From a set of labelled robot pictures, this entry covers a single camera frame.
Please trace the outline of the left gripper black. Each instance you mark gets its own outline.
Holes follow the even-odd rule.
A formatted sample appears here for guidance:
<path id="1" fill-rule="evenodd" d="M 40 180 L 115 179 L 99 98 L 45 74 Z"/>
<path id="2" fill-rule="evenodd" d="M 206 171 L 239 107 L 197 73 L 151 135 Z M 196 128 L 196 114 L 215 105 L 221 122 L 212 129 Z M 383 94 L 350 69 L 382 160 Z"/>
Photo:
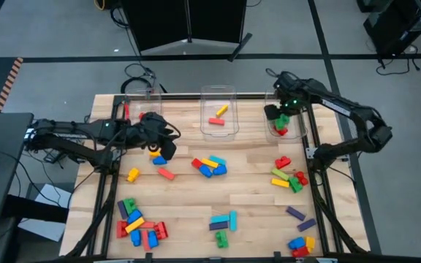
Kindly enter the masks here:
<path id="1" fill-rule="evenodd" d="M 180 137 L 180 130 L 155 112 L 147 112 L 132 125 L 132 144 L 135 147 L 148 147 L 150 152 L 160 151 L 161 156 L 169 161 L 176 152 L 173 143 Z"/>

